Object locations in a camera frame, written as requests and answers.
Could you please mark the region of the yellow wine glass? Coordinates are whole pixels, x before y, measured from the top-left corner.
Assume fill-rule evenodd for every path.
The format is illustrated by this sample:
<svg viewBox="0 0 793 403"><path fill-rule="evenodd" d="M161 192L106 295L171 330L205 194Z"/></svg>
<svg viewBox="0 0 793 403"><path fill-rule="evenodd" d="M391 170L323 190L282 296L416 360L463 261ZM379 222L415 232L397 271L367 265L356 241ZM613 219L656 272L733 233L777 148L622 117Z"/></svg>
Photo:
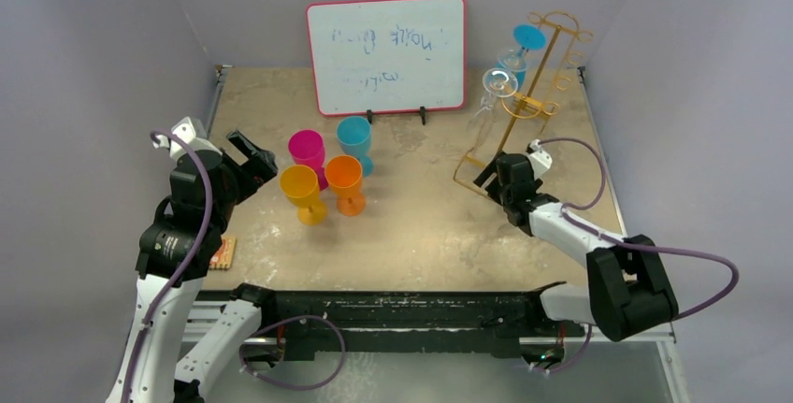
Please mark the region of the yellow wine glass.
<svg viewBox="0 0 793 403"><path fill-rule="evenodd" d="M281 191L297 208L298 220L305 225L322 223L327 207L320 198L320 186L316 172L309 166L287 167L279 181Z"/></svg>

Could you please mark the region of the pink wine glass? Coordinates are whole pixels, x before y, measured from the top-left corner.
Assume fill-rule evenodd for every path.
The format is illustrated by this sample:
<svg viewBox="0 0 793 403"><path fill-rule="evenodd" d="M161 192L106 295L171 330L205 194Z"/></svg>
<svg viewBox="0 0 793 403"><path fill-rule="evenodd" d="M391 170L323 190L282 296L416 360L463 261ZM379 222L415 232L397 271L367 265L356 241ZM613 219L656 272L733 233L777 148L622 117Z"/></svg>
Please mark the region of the pink wine glass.
<svg viewBox="0 0 793 403"><path fill-rule="evenodd" d="M327 188L324 172L325 148L322 135L311 129L295 132L288 141L288 151L296 165L308 166L317 175L320 190Z"/></svg>

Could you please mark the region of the orange wine glass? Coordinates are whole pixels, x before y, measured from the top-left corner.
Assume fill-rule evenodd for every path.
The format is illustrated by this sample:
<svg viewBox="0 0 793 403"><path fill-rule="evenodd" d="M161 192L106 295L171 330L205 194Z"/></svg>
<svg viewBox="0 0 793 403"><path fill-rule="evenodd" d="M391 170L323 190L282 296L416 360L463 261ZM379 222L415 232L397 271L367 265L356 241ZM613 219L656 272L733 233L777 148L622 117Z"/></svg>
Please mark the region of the orange wine glass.
<svg viewBox="0 0 793 403"><path fill-rule="evenodd" d="M356 158L350 155L333 157L325 167L325 178L337 196L337 209L342 215L357 216L365 209L363 167Z"/></svg>

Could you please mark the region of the clear wine glass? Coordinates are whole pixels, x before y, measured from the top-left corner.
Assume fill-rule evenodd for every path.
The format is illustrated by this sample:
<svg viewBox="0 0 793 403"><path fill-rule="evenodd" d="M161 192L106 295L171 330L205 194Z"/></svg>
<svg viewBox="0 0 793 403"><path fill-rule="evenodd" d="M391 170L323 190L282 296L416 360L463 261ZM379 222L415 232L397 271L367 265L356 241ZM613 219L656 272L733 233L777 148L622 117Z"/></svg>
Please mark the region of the clear wine glass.
<svg viewBox="0 0 793 403"><path fill-rule="evenodd" d="M508 69L495 67L482 78L483 95L479 107L469 121L469 129L476 130L475 144L482 144L496 120L496 105L518 91L517 77Z"/></svg>
<svg viewBox="0 0 793 403"><path fill-rule="evenodd" d="M523 48L506 48L497 55L498 64L512 72L519 81L527 70L526 51Z"/></svg>

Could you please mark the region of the light blue wine glass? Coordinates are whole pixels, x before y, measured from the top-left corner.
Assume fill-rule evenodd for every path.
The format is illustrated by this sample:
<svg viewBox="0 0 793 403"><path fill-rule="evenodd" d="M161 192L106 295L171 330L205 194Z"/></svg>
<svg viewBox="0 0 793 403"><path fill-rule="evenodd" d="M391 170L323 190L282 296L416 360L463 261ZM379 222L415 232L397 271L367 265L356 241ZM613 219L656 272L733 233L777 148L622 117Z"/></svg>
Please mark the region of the light blue wine glass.
<svg viewBox="0 0 793 403"><path fill-rule="evenodd" d="M368 177L374 167L368 156L371 148L371 126L368 120L362 116L344 118L337 127L336 136L342 151L357 159L363 175Z"/></svg>

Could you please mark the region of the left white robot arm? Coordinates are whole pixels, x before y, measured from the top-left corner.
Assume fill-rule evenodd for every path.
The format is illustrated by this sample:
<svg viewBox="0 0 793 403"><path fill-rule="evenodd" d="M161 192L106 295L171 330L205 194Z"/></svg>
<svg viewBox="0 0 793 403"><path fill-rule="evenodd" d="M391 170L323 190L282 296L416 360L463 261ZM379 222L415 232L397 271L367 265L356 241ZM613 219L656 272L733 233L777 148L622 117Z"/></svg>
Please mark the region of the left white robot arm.
<svg viewBox="0 0 793 403"><path fill-rule="evenodd" d="M238 130L226 138L245 156L243 164L186 122L152 138L168 148L176 165L171 193L139 239L135 316L108 401L204 402L243 340L278 327L272 292L242 283L203 338L180 354L191 309L235 206L274 179L278 168L272 152Z"/></svg>

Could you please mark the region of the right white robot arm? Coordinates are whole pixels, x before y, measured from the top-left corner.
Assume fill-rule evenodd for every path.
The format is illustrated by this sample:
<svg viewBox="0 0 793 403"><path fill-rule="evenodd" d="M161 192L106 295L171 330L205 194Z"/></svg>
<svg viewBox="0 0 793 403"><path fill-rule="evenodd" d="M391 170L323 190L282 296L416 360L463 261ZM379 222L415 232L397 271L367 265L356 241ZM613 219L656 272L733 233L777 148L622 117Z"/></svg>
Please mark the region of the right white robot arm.
<svg viewBox="0 0 793 403"><path fill-rule="evenodd" d="M620 239L568 212L541 192L549 154L499 153L474 184L500 204L510 224L556 247L584 267L586 285L552 284L527 306L525 321L546 335L561 321L592 324L611 341L632 337L671 322L679 314L676 295L653 241Z"/></svg>

